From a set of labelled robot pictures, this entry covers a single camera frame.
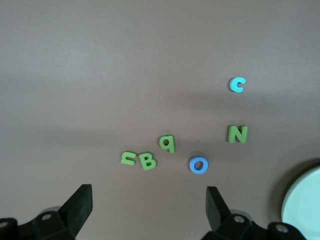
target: blue letter o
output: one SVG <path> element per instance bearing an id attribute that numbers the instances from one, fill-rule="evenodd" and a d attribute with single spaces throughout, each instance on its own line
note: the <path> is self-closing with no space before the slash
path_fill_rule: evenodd
<path id="1" fill-rule="evenodd" d="M 200 168 L 196 168 L 195 165 L 197 162 L 202 162 L 202 166 Z M 203 174 L 208 169 L 208 161 L 203 156 L 194 156 L 191 158 L 189 162 L 190 170 L 195 174 Z"/>

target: gray surface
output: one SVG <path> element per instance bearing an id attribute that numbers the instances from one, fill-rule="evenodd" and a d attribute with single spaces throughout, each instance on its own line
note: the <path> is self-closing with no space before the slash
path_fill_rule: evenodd
<path id="1" fill-rule="evenodd" d="M 292 170 L 320 157 L 319 12 L 318 0 L 1 0 L 0 217 L 25 223 L 92 184 L 78 240 L 200 239 L 206 186 L 262 227 L 279 220 Z M 247 125 L 247 143 L 226 142 L 228 125 Z M 157 144 L 166 134 L 174 154 Z M 121 164 L 126 150 L 151 151 L 156 168 Z"/>

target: letter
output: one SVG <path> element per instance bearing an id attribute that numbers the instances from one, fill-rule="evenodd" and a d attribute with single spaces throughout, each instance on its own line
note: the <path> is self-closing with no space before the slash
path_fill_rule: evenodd
<path id="1" fill-rule="evenodd" d="M 235 77 L 230 81 L 230 89 L 236 93 L 242 93 L 243 87 L 238 87 L 238 84 L 245 84 L 246 80 L 243 77 Z"/>
<path id="2" fill-rule="evenodd" d="M 140 153 L 139 158 L 143 170 L 153 169 L 157 162 L 153 159 L 154 155 L 151 152 Z"/>
<path id="3" fill-rule="evenodd" d="M 231 125 L 229 126 L 229 135 L 228 135 L 228 142 L 233 144 L 237 138 L 237 140 L 245 144 L 247 141 L 247 134 L 248 134 L 248 127 L 247 126 L 240 126 L 240 130 L 237 126 Z"/>
<path id="4" fill-rule="evenodd" d="M 134 160 L 136 156 L 137 154 L 133 151 L 125 151 L 124 153 L 122 153 L 121 163 L 134 165 L 136 163 L 136 161 Z"/>
<path id="5" fill-rule="evenodd" d="M 159 141 L 159 145 L 164 150 L 169 150 L 171 154 L 175 152 L 175 141 L 174 136 L 166 135 L 162 136 Z"/>
<path id="6" fill-rule="evenodd" d="M 202 166 L 200 168 L 196 168 L 196 163 L 201 162 Z M 203 156 L 193 156 L 189 162 L 190 170 L 195 174 L 203 174 L 208 170 L 209 164 L 207 159 Z"/>

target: green letter n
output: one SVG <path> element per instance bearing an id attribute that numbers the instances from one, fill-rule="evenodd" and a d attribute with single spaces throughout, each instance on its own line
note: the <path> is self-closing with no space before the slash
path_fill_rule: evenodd
<path id="1" fill-rule="evenodd" d="M 247 134 L 248 134 L 247 126 L 241 126 L 239 130 L 237 126 L 231 125 L 229 127 L 228 142 L 233 144 L 237 138 L 237 140 L 240 143 L 245 144 L 247 141 Z"/>

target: screw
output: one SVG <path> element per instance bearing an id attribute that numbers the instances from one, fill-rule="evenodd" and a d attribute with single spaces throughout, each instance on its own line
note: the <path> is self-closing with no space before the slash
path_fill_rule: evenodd
<path id="1" fill-rule="evenodd" d="M 46 215 L 43 215 L 42 216 L 42 220 L 45 221 L 45 220 L 48 220 L 51 218 L 51 214 L 46 214 Z"/>
<path id="2" fill-rule="evenodd" d="M 1 222 L 1 223 L 0 223 L 0 229 L 1 229 L 1 228 L 4 228 L 4 227 L 7 226 L 7 225 L 8 225 L 8 223 L 7 223 L 6 221 Z"/>
<path id="3" fill-rule="evenodd" d="M 240 224 L 243 224 L 245 222 L 245 219 L 242 216 L 235 216 L 233 219 Z"/>
<path id="4" fill-rule="evenodd" d="M 280 233 L 284 233 L 286 234 L 287 232 L 289 232 L 288 228 L 286 228 L 286 226 L 282 225 L 282 224 L 277 224 L 275 226 L 275 228 L 280 232 Z"/>

